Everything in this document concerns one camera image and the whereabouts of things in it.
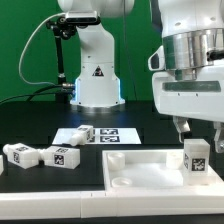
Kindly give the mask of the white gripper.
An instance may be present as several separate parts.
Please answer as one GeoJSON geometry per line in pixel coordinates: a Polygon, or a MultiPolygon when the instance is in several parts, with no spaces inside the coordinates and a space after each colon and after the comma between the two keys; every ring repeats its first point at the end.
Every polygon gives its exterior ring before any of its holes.
{"type": "Polygon", "coordinates": [[[224,153],[224,73],[221,70],[202,71],[196,83],[199,81],[218,81],[221,91],[165,91],[163,85],[175,83],[175,79],[168,72],[154,73],[152,87],[155,106],[160,114],[174,116],[173,123],[181,143],[190,134],[187,118],[214,121],[215,150],[224,153]]]}

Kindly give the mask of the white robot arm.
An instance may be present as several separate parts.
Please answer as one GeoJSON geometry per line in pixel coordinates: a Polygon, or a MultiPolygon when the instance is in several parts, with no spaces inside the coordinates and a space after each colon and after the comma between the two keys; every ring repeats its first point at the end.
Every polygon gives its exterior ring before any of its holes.
{"type": "MultiPolygon", "coordinates": [[[[129,13],[135,0],[57,0],[61,18],[77,30],[81,74],[71,103],[88,109],[124,103],[115,75],[115,42],[101,20],[129,13]]],[[[190,118],[216,129],[215,149],[224,152],[224,0],[149,0],[162,45],[148,59],[156,109],[171,115],[177,131],[190,118]]]]}

